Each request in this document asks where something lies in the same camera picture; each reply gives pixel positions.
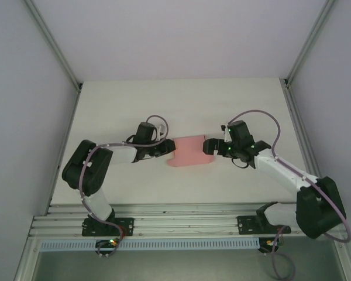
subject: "white tabletop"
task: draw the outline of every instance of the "white tabletop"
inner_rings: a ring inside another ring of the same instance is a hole
[[[93,81],[83,85],[64,154],[67,163],[84,139],[120,142],[136,132],[140,122],[159,114],[169,122],[169,138],[206,135],[223,137],[220,125],[248,109],[272,113],[282,134],[278,153],[304,169],[300,147],[277,78]],[[277,133],[265,115],[242,117],[255,141],[271,144]],[[155,125],[160,121],[152,119]],[[114,204],[261,203],[295,201],[283,187],[255,169],[238,169],[230,159],[216,157],[206,165],[170,167],[173,154],[138,163],[110,165],[103,184]],[[80,204],[76,191],[61,179],[52,204]]]

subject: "gray wall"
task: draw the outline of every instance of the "gray wall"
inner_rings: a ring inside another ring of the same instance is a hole
[[[337,2],[292,87],[321,173],[336,180],[351,225],[351,0]]]
[[[34,0],[83,81],[284,77],[325,0]]]
[[[0,0],[0,281],[47,201],[76,92],[19,0]]]

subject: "pink cloth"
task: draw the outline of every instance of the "pink cloth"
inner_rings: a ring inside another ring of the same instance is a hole
[[[213,155],[206,155],[203,152],[205,136],[188,136],[173,139],[175,142],[174,158],[168,160],[172,167],[183,167],[198,164],[208,164],[215,160]]]

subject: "metal frame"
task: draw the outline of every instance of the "metal frame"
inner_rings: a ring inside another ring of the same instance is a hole
[[[35,22],[35,25],[39,28],[40,32],[42,33],[45,41],[48,43],[50,48],[52,49],[56,59],[60,63],[61,67],[67,74],[69,80],[74,85],[75,90],[80,93],[81,92],[81,83],[78,82],[78,79],[75,77],[73,70],[71,69],[68,61],[66,60],[63,52],[61,51],[60,47],[56,43],[51,31],[47,27],[43,17],[41,16],[39,10],[36,8],[36,5],[32,0],[22,0],[25,4],[27,11],[29,12],[30,16]]]
[[[299,109],[295,102],[294,94],[284,79],[280,79],[280,83],[285,96],[288,110],[290,112],[291,121],[295,129],[295,134],[297,136],[298,143],[301,148],[300,151],[302,153],[305,168],[308,173],[314,174],[316,176],[321,176],[312,150],[312,146],[308,139],[307,132],[304,129],[304,124],[301,119]]]
[[[132,238],[229,238],[267,237],[268,235],[240,235],[238,232],[236,217],[255,215],[256,210],[262,205],[113,205],[112,207],[117,217],[135,219]],[[83,206],[51,207],[46,217],[34,217],[29,239],[91,239],[81,236],[82,222],[87,214]],[[290,235],[304,236],[300,229],[293,229]]]
[[[56,188],[56,183],[57,183],[57,178],[59,176],[59,172],[60,172],[60,168],[61,168],[61,163],[63,161],[63,157],[64,157],[64,153],[65,153],[65,149],[66,149],[66,144],[70,135],[70,131],[71,131],[71,126],[73,124],[73,120],[74,120],[74,116],[75,116],[75,112],[77,111],[77,106],[78,106],[78,102],[80,100],[80,95],[77,94],[77,96],[75,97],[75,104],[73,106],[73,111],[71,112],[71,115],[69,117],[69,122],[68,122],[68,128],[63,136],[63,142],[61,144],[61,150],[58,153],[58,159],[57,159],[57,166],[55,166],[54,171],[53,171],[53,178],[51,181],[51,185],[49,187],[49,189],[47,190],[48,192],[48,200],[47,202],[45,202],[45,204],[43,205],[44,207],[42,208],[41,213],[43,215],[47,215],[48,213],[48,209],[49,206],[51,204],[51,200],[52,200],[52,196],[54,193],[54,189]]]
[[[335,248],[339,257],[339,262],[345,273],[346,280],[351,280],[351,244],[341,244],[335,242]]]
[[[39,239],[26,241],[14,281],[31,281],[33,279],[40,244]]]
[[[287,76],[287,84],[291,84],[294,81],[295,76],[297,75],[300,67],[302,66],[305,58],[307,57],[309,51],[312,49],[314,42],[317,40],[317,37],[322,31],[326,20],[328,19],[333,7],[335,6],[337,0],[326,0],[324,6],[322,7],[316,22],[314,23],[311,32],[309,33],[303,47],[295,60],[294,65],[292,66],[290,73]]]

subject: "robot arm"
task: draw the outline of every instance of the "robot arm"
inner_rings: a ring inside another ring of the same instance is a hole
[[[164,138],[166,137],[162,132],[163,130],[163,126],[155,127],[151,123],[142,122],[138,126],[136,134],[129,137],[128,140],[132,139],[132,142],[129,143],[127,141],[122,143],[122,145],[118,144],[115,146],[106,145],[96,150],[91,156],[83,176],[82,192],[84,198],[82,198],[82,200],[84,200],[84,204],[95,217],[101,221],[112,223],[115,223],[116,220],[115,212],[107,202],[103,189],[101,188],[109,165],[135,163],[143,159],[148,159],[146,156],[159,157],[176,149],[174,142],[170,139],[159,141],[161,136]],[[90,140],[82,141],[66,164],[62,173],[62,178],[72,189],[79,189],[80,176],[85,160],[96,146],[96,143]],[[87,226],[94,225],[90,227],[92,230],[89,232],[96,234],[96,228],[107,228],[106,225],[102,226],[100,222],[91,218],[90,215],[84,222],[84,225]],[[102,235],[100,236],[104,236],[104,234],[108,234],[108,232],[109,231],[101,231],[100,233],[102,233]]]
[[[319,179],[280,158],[281,162],[303,176],[296,175],[279,163],[278,156],[273,156],[270,145],[262,140],[254,141],[243,121],[236,121],[221,128],[229,136],[225,136],[225,139],[206,140],[203,145],[204,153],[213,155],[217,150],[217,155],[240,159],[248,166],[268,174],[297,198],[295,207],[273,202],[257,210],[255,221],[263,229],[263,234],[267,226],[288,225],[300,227],[308,237],[315,239],[342,222],[330,204],[310,188],[311,184],[305,179],[320,187],[346,218],[337,186],[332,179]]]

